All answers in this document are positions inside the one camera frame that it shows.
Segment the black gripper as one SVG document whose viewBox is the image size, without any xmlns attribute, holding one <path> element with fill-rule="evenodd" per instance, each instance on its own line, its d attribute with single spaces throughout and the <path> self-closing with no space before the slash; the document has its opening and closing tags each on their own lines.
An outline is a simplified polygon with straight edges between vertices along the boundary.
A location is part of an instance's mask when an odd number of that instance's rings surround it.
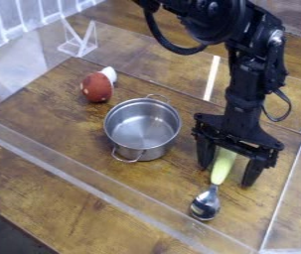
<svg viewBox="0 0 301 254">
<path fill-rule="evenodd" d="M 241 186 L 249 188 L 262 170 L 276 166 L 282 143 L 260 127 L 264 94 L 240 96 L 226 93 L 223 115 L 195 113 L 191 134 L 197 141 L 198 164 L 205 170 L 214 160 L 215 148 L 221 146 L 249 158 Z"/>
</svg>

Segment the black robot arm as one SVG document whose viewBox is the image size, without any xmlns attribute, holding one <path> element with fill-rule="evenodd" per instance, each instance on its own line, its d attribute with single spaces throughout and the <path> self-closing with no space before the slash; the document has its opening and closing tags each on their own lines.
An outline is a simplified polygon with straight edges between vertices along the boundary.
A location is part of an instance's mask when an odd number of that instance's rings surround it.
<svg viewBox="0 0 301 254">
<path fill-rule="evenodd" d="M 230 82 L 222 115 L 194 115 L 193 135 L 198 162 L 206 167 L 222 147 L 249 158 L 241 184 L 249 187 L 261 172 L 273 167 L 284 144 L 261 129 L 264 99 L 285 94 L 288 71 L 284 66 L 285 36 L 281 20 L 249 0 L 131 0 L 143 10 L 151 34 L 169 51 L 193 55 L 207 46 L 223 44 L 228 50 Z M 174 13 L 199 44 L 182 48 L 162 35 L 154 13 Z"/>
</svg>

